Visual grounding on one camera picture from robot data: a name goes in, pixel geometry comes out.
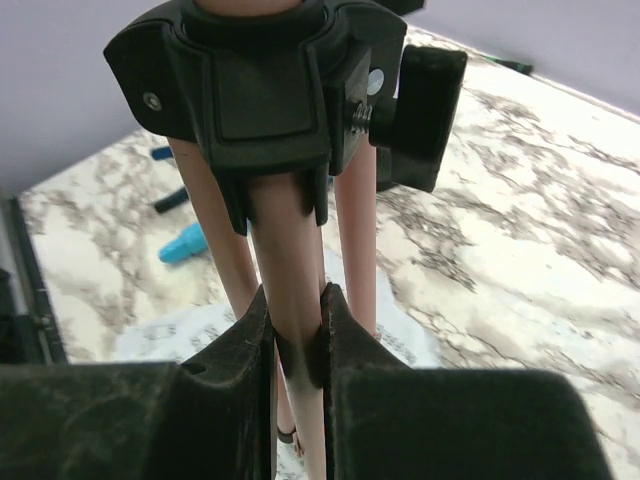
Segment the white marble with gray veins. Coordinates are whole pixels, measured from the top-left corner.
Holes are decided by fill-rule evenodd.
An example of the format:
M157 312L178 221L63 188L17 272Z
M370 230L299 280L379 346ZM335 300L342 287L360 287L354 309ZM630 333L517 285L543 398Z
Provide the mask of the white marble with gray veins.
M252 249L254 264L257 264ZM342 256L324 249L327 281L346 285ZM380 342L412 368L438 368L438 342L419 322L396 304L391 282L380 270L376 275L377 330ZM110 360L115 362L175 361L193 357L236 321L229 302L182 308L143 325L131 325L116 341Z
M455 45L412 29L410 41ZM640 478L640 124L471 53L434 195L379 196L379 265L448 367L541 367L579 389L619 479ZM128 325L219 303L206 258L157 250L194 220L138 132L21 197L74 361ZM335 210L325 228L339 251Z

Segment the doll foot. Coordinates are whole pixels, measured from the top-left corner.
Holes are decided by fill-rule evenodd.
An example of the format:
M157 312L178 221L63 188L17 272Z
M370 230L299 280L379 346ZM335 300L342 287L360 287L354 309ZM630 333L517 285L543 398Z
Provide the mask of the doll foot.
M300 443L300 439L298 438L298 431L293 429L291 433L282 433L278 428L278 440L280 440L285 445L293 444L293 451L296 454L296 457L302 458L304 455L304 449L302 448L302 444Z

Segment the black object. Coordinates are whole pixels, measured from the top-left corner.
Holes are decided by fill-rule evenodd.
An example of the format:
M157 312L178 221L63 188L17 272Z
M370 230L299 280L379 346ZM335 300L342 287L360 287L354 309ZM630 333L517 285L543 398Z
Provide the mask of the black object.
M609 480L580 398L538 371L411 370L322 297L328 478ZM182 366L0 368L0 478L273 479L262 290Z
M285 445L291 445L295 441L294 436L298 433L298 429L294 427L291 432L285 433L276 426L276 433L278 434L278 440Z
M382 3L406 13L422 2ZM144 128L198 143L235 231L246 235L255 220L247 179L268 174L298 172L305 208L324 224L326 175L346 168L368 131L390 151L391 181L433 190L467 56L429 47L402 56L406 29L370 0L306 0L251 18L172 0L104 54ZM374 71L382 84L369 94Z
M530 63L515 62L513 60L502 60L500 58L487 57L493 63L507 67L523 75L529 76L533 73L533 65Z
M426 0L376 0L396 15L408 15L426 7Z
M171 195L167 195L166 197L161 198L160 200L155 202L153 204L153 208L155 208L156 212L158 213L165 213L188 201L189 194L187 193L187 189L185 187L182 187L181 189L173 192Z
M0 365L66 361L20 204L0 196Z

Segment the screw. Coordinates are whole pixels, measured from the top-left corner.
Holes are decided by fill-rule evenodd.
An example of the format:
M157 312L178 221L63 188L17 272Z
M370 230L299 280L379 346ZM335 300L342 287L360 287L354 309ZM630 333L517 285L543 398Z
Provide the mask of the screw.
M384 85L384 72L379 68L369 72L369 84L367 85L367 95L370 97L382 90Z
M145 92L142 95L142 101L144 104L155 112L162 110L162 103L155 93Z
M369 133L373 107L360 102L351 117L351 133Z

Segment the white wall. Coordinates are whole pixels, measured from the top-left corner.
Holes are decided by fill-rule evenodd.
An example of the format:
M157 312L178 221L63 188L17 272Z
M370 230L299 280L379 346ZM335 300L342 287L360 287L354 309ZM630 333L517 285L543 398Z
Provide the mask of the white wall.
M0 188L16 193L136 123L102 50L160 0L0 0Z
M160 0L0 0L0 188L135 127L102 49ZM640 113L640 0L428 0L413 21Z
M428 0L411 21L640 115L640 0Z

